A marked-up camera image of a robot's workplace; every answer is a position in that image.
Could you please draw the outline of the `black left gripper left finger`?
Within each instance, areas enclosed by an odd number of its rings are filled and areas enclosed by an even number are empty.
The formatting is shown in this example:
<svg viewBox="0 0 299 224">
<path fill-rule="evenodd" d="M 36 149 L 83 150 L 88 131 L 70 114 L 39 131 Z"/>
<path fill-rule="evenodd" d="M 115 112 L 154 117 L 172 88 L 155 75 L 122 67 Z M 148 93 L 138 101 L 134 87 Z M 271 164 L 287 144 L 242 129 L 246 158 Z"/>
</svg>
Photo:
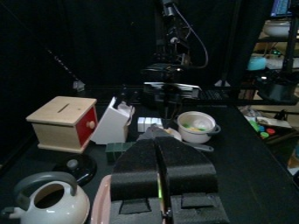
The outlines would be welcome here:
<svg viewBox="0 0 299 224">
<path fill-rule="evenodd" d="M 162 224 L 155 141 L 140 140 L 119 157 L 111 176 L 108 224 Z"/>
</svg>

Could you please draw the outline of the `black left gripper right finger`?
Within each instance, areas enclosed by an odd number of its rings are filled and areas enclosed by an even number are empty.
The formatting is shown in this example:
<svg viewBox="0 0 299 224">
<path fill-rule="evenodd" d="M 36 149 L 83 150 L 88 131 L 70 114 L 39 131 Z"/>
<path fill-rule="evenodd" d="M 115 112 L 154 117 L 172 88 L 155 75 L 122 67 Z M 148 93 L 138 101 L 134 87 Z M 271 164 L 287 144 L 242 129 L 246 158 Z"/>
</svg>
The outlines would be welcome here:
<svg viewBox="0 0 299 224">
<path fill-rule="evenodd" d="M 167 221 L 171 224 L 230 224 L 212 162 L 174 137 L 158 137 L 154 143 Z"/>
</svg>

